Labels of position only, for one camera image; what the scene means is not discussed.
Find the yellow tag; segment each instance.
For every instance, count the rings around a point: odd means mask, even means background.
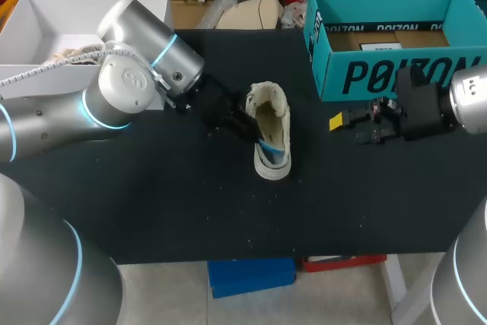
[[[343,126],[342,112],[329,119],[329,130],[333,131],[334,129],[338,129],[341,126]]]

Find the plastic bag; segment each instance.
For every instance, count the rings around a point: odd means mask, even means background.
[[[196,26],[198,30],[209,30],[215,28],[221,15],[227,9],[237,4],[237,0],[214,0],[203,16],[202,20]]]
[[[295,2],[284,7],[281,17],[282,28],[304,27],[307,3]]]

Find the black tablecloth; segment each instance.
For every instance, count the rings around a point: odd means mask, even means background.
[[[180,36],[233,88],[283,87],[291,174],[263,180],[252,145],[172,110],[0,167],[116,262],[441,251],[487,193],[487,135],[363,146],[328,132],[344,106],[320,102],[298,30]]]

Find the shoe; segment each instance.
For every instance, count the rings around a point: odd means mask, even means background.
[[[245,110],[263,136],[253,153],[256,172],[267,180],[284,178],[291,170],[291,111],[284,91],[271,81],[252,84]]]

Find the robotic arm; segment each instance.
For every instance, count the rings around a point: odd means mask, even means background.
[[[98,36],[131,55],[106,56],[98,80],[84,90],[3,100],[0,161],[108,139],[129,126],[158,93],[180,113],[196,110],[211,129],[226,126],[251,142],[260,137],[238,96],[205,75],[203,58],[137,0],[114,5],[100,22]]]
[[[449,88],[430,83],[421,67],[396,73],[397,100],[382,97],[360,110],[344,110],[329,121],[329,130],[372,121],[370,132],[355,134],[359,144],[383,143],[402,136],[415,140],[453,131],[487,132],[487,65],[454,73]]]

